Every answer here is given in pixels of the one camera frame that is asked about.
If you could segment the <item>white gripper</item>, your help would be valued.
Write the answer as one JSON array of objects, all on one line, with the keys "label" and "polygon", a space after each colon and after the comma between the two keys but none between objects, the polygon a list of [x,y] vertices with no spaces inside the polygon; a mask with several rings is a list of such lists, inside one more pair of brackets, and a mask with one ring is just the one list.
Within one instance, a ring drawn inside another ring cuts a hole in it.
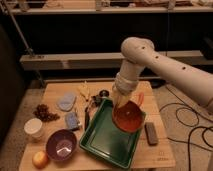
[{"label": "white gripper", "polygon": [[137,88],[139,77],[143,70],[143,66],[128,60],[122,61],[120,71],[116,74],[112,88],[112,101],[115,107],[121,108],[127,104],[131,98],[131,93]]}]

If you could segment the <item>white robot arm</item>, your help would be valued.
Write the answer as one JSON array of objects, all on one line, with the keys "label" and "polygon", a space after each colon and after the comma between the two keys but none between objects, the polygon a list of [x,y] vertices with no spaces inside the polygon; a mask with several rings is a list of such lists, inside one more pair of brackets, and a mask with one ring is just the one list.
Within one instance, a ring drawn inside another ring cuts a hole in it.
[{"label": "white robot arm", "polygon": [[139,83],[140,73],[147,67],[213,114],[213,74],[161,55],[148,39],[125,39],[121,53],[124,59],[112,88],[115,105],[127,103]]}]

